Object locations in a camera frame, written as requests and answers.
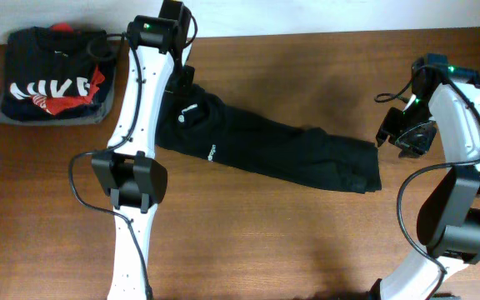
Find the black t-shirt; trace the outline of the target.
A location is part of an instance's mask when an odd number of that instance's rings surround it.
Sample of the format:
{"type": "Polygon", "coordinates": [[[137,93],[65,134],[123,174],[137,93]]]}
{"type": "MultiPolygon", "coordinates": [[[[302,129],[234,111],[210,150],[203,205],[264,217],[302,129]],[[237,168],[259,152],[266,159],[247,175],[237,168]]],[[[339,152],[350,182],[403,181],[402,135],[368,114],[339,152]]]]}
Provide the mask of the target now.
{"type": "Polygon", "coordinates": [[[165,92],[157,125],[159,147],[310,188],[347,193],[381,190],[372,142],[291,127],[226,105],[192,85],[165,92]]]}

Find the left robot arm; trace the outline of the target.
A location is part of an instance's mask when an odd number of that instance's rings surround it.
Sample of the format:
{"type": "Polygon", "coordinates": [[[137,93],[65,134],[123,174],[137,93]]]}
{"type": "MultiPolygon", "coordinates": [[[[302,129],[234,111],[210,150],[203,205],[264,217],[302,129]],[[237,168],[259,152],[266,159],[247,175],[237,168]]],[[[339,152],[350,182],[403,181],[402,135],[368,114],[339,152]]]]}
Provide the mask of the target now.
{"type": "Polygon", "coordinates": [[[184,92],[193,83],[187,60],[195,35],[195,18],[180,1],[165,1],[156,17],[138,15],[127,26],[129,73],[122,108],[106,149],[92,155],[115,221],[110,299],[153,296],[148,252],[168,185],[168,172],[155,159],[158,117],[165,94],[184,92]]]}

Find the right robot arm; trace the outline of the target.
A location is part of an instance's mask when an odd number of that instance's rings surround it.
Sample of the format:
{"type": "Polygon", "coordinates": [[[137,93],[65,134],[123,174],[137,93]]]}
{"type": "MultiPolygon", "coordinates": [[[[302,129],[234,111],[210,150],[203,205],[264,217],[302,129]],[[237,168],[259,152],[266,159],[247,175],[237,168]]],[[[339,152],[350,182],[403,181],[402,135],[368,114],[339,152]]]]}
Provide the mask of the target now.
{"type": "Polygon", "coordinates": [[[389,109],[377,144],[420,158],[440,137],[445,161],[417,170],[399,188],[397,221],[412,250],[373,284],[370,299],[439,299],[447,279],[480,262],[480,74],[428,53],[412,64],[405,88],[412,95],[403,110],[389,109]],[[413,239],[403,221],[403,194],[412,180],[440,169],[447,173],[420,208],[413,239]]]}

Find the red folded shirt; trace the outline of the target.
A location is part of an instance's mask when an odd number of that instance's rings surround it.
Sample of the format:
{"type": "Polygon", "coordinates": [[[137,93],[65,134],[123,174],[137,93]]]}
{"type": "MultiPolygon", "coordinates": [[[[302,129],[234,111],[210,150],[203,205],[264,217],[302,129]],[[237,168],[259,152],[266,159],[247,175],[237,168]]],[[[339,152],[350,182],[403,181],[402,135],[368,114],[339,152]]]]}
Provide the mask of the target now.
{"type": "Polygon", "coordinates": [[[103,30],[83,31],[65,22],[36,27],[40,66],[34,103],[58,118],[94,113],[105,101],[112,83],[113,65],[101,59],[110,55],[103,30]]]}

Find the black Nike folded shirt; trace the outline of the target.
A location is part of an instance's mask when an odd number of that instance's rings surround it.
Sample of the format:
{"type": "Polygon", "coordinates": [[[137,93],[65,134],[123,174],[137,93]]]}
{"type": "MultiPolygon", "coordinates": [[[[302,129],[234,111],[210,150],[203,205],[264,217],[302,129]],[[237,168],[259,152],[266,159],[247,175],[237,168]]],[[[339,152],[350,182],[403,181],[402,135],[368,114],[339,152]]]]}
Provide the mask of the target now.
{"type": "Polygon", "coordinates": [[[87,52],[109,54],[100,37],[104,31],[61,32],[30,27],[13,32],[7,39],[5,86],[7,94],[22,101],[35,95],[48,98],[86,97],[92,92],[93,77],[113,80],[113,62],[98,62],[87,52]]]}

